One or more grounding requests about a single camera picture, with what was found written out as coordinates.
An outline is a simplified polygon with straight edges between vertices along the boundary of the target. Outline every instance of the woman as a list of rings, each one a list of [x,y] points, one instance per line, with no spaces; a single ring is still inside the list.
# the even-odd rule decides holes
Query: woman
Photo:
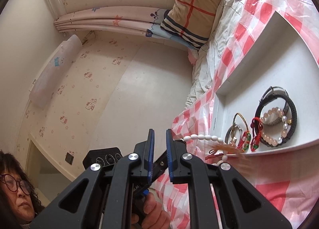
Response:
[[[44,206],[28,180],[20,163],[10,153],[0,151],[0,223],[6,229],[29,228],[30,223]],[[146,197],[144,212],[147,214],[142,223],[143,229],[168,229],[170,216],[156,202],[152,193]],[[132,224],[138,222],[138,216],[133,214]]]

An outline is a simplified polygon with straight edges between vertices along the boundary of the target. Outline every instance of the hello kitty wallpaper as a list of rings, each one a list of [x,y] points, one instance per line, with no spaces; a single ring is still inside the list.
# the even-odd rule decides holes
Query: hello kitty wallpaper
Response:
[[[145,41],[143,37],[97,32],[50,93],[47,105],[30,102],[20,127],[15,156],[25,167],[33,138],[63,169],[77,177],[106,104]],[[72,165],[64,159],[74,152]]]

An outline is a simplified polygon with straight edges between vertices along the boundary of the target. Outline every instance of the curly dark hair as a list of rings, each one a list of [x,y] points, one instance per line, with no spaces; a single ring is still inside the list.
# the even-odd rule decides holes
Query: curly dark hair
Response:
[[[34,186],[28,179],[27,175],[23,171],[20,163],[17,161],[17,159],[10,153],[4,153],[0,150],[0,174],[3,174],[4,172],[14,172],[17,173],[21,179],[27,181],[30,185],[31,192],[30,192],[30,198],[33,204],[34,211],[37,214],[39,214],[43,209],[44,206],[41,204],[41,201],[38,198],[38,194],[34,189]],[[8,202],[7,195],[3,192],[3,190],[0,187],[0,213],[4,215],[4,213],[11,213],[9,216],[12,218],[13,212],[11,211],[11,207]]]

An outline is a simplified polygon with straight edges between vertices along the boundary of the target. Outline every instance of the pillow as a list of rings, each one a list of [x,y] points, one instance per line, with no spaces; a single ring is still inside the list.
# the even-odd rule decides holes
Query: pillow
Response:
[[[175,0],[161,28],[199,49],[209,39],[221,0]]]

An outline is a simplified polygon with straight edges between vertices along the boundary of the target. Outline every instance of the white shelf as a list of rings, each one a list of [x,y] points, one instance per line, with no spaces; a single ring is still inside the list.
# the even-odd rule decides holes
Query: white shelf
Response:
[[[251,120],[261,96],[270,86],[285,88],[294,102],[298,116],[295,133],[285,144],[271,148],[260,143],[255,152],[249,149],[247,154],[282,153],[319,143],[318,65],[296,30],[278,13],[274,14],[248,54],[217,90],[210,134],[224,139],[237,112],[244,116],[252,133]],[[282,109],[284,103],[283,99],[277,99],[264,107],[262,113],[272,107]],[[236,123],[246,130],[239,116]],[[282,123],[274,127],[264,126],[264,129],[273,138],[279,137]]]

